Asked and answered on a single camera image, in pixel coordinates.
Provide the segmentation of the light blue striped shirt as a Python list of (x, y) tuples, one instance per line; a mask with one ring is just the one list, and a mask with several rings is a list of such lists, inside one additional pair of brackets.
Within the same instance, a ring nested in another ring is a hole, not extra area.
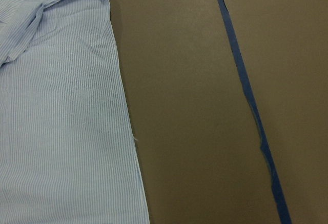
[(1, 0), (1, 223), (148, 223), (109, 0)]

